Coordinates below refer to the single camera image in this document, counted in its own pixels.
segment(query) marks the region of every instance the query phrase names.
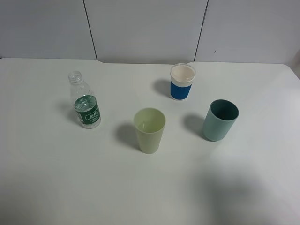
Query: blue and white cup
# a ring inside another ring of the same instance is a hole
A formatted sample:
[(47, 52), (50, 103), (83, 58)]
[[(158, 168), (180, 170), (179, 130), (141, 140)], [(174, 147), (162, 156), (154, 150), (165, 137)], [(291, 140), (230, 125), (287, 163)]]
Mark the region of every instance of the blue and white cup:
[(188, 64), (179, 63), (171, 68), (171, 96), (175, 100), (187, 98), (196, 71)]

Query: cup rim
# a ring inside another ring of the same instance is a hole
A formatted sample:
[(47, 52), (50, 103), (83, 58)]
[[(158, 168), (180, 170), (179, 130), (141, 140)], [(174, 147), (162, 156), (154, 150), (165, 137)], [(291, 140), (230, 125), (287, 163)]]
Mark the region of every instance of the cup rim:
[[(135, 117), (136, 117), (136, 115), (137, 115), (139, 112), (141, 112), (141, 111), (143, 111), (143, 110), (147, 110), (147, 109), (154, 109), (154, 110), (158, 111), (159, 113), (161, 113), (161, 114), (164, 116), (164, 119), (165, 119), (164, 125), (163, 125), (163, 127), (162, 127), (161, 129), (159, 129), (158, 131), (155, 131), (155, 132), (145, 132), (145, 131), (140, 130), (140, 129), (136, 126), (136, 124), (135, 124)], [(151, 107), (143, 108), (143, 109), (139, 110), (139, 111), (135, 114), (135, 116), (134, 116), (134, 126), (135, 126), (135, 128), (136, 128), (138, 131), (140, 131), (140, 132), (142, 132), (142, 133), (144, 133), (144, 134), (155, 134), (155, 133), (161, 131), (162, 129), (165, 128), (165, 123), (166, 123), (165, 115), (164, 115), (160, 110), (158, 110), (158, 109), (156, 109), (156, 108), (151, 108)]]
[[(187, 66), (187, 67), (189, 67), (194, 72), (193, 78), (191, 80), (189, 80), (189, 81), (179, 81), (179, 80), (177, 80), (176, 77), (174, 77), (173, 73), (172, 73), (173, 68), (175, 68), (177, 66)], [(178, 81), (180, 83), (188, 83), (188, 82), (192, 82), (195, 79), (195, 77), (196, 77), (196, 70), (191, 65), (189, 65), (189, 64), (186, 64), (186, 63), (177, 63), (177, 64), (175, 64), (174, 66), (171, 67), (170, 74), (171, 74), (171, 77), (174, 78), (176, 81)]]
[[(216, 116), (216, 115), (213, 113), (213, 111), (211, 110), (212, 104), (215, 103), (215, 102), (217, 102), (217, 101), (220, 101), (220, 100), (226, 101), (226, 102), (232, 104), (232, 105), (237, 109), (238, 114), (237, 114), (237, 116), (236, 116), (234, 119), (232, 119), (232, 120), (224, 120), (224, 119), (219, 118), (218, 116)], [(216, 100), (214, 100), (214, 101), (210, 104), (210, 111), (211, 111), (211, 114), (213, 114), (213, 116), (214, 116), (215, 118), (217, 118), (218, 120), (224, 121), (224, 122), (231, 122), (231, 121), (234, 121), (234, 120), (236, 120), (236, 119), (239, 117), (239, 115), (240, 115), (239, 108), (238, 108), (234, 103), (232, 103), (231, 101), (228, 101), (228, 100), (226, 100), (226, 99), (216, 99)]]

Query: white wall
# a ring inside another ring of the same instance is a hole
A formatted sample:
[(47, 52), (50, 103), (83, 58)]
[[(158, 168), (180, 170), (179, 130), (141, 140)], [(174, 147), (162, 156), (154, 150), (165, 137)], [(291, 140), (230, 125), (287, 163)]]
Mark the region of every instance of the white wall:
[(82, 0), (1, 0), (0, 57), (95, 59)]
[(98, 60), (194, 60), (207, 0), (85, 0)]
[(299, 49), (300, 0), (210, 0), (196, 61), (290, 64)]

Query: cup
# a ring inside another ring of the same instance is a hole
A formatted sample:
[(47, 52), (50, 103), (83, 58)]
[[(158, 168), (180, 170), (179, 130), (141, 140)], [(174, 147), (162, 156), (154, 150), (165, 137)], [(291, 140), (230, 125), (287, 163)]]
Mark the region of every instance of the cup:
[(187, 98), (196, 71), (188, 64), (179, 63), (171, 68), (171, 96), (175, 100)]
[(134, 124), (141, 151), (156, 152), (165, 128), (165, 115), (158, 109), (145, 108), (136, 113)]
[(204, 136), (214, 142), (222, 140), (238, 116), (238, 108), (230, 101), (213, 101), (203, 124)]

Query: teal cup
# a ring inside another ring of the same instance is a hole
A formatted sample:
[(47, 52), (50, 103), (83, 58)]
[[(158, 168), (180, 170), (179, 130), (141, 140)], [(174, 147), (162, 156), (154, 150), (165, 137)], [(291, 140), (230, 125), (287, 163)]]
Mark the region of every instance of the teal cup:
[(202, 132), (211, 141), (222, 140), (239, 116), (238, 108), (230, 101), (215, 100), (206, 115)]
[(145, 108), (136, 113), (134, 124), (141, 151), (156, 152), (165, 128), (165, 115), (158, 109)]

